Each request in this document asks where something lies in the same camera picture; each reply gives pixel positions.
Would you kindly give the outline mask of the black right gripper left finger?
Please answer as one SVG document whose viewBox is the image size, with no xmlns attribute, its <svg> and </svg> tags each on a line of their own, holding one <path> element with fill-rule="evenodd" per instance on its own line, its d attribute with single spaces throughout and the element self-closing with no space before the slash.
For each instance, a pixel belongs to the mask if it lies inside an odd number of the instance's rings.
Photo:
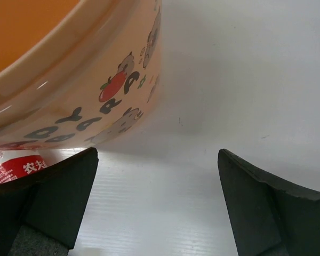
<svg viewBox="0 0 320 256">
<path fill-rule="evenodd" d="M 0 185 L 0 255 L 68 255 L 98 168 L 91 147 Z"/>
</svg>

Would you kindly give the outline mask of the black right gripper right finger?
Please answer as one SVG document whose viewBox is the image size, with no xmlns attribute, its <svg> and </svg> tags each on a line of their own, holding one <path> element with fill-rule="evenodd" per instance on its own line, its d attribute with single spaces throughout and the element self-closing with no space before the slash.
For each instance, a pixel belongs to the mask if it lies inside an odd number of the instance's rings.
<svg viewBox="0 0 320 256">
<path fill-rule="evenodd" d="M 238 255 L 320 255 L 320 192 L 264 171 L 232 152 L 218 170 Z"/>
</svg>

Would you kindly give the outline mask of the orange plastic bin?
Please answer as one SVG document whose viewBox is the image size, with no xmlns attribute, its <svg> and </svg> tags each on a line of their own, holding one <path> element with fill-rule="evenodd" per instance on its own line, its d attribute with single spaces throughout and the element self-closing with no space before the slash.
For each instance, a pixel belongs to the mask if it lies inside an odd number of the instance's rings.
<svg viewBox="0 0 320 256">
<path fill-rule="evenodd" d="M 161 86 L 161 1 L 0 1 L 0 150 L 109 141 Z"/>
</svg>

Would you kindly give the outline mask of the red label plastic bottle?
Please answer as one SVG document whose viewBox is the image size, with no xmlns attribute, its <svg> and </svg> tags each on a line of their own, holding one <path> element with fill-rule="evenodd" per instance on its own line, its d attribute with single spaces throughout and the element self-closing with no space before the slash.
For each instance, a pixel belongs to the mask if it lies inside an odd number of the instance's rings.
<svg viewBox="0 0 320 256">
<path fill-rule="evenodd" d="M 47 168 L 43 157 L 33 150 L 0 151 L 0 184 Z"/>
</svg>

